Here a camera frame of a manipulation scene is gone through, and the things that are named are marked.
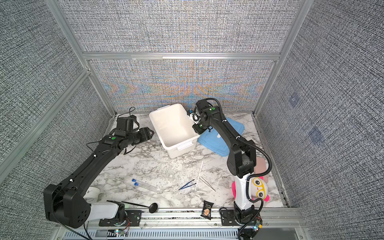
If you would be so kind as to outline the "white plastic storage bin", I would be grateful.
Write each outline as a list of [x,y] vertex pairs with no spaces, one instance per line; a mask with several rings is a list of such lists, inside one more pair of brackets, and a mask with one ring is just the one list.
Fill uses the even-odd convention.
[[196,148],[198,135],[195,124],[181,104],[168,105],[149,114],[153,127],[171,159]]

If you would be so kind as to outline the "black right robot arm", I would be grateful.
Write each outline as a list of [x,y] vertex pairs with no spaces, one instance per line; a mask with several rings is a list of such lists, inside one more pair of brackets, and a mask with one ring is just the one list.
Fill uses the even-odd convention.
[[[198,116],[198,120],[193,125],[197,134],[201,135],[205,131],[214,129],[229,148],[227,167],[235,176],[234,217],[242,225],[238,231],[238,239],[253,240],[262,225],[260,212],[263,209],[265,197],[261,197],[259,193],[253,197],[251,184],[254,181],[261,183],[261,178],[271,172],[273,166],[271,158],[253,141],[247,140],[234,129],[225,117],[217,99],[206,98],[197,101],[194,114]],[[268,168],[264,172],[255,174],[257,152],[265,157]]]

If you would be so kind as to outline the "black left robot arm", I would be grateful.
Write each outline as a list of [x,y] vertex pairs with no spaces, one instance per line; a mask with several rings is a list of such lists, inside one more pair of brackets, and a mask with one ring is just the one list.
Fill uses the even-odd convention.
[[124,204],[109,201],[88,203],[84,196],[100,172],[128,146],[150,140],[154,131],[141,127],[136,116],[117,119],[117,126],[98,141],[93,153],[67,178],[44,190],[46,219],[71,228],[79,228],[92,220],[126,221]]

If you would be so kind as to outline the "blue capped test tube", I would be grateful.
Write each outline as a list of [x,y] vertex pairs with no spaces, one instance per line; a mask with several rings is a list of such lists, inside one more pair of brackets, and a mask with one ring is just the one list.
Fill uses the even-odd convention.
[[149,184],[146,184],[146,183],[134,182],[134,185],[135,185],[136,187],[140,187],[140,188],[143,188],[143,189],[152,191],[152,192],[154,192],[154,193],[159,193],[159,190],[158,190],[155,186],[152,186],[152,185],[149,185]]
[[145,183],[145,182],[143,182],[143,181],[140,181],[140,180],[137,180],[137,179],[132,179],[132,182],[134,183],[134,182],[141,182],[141,183]]

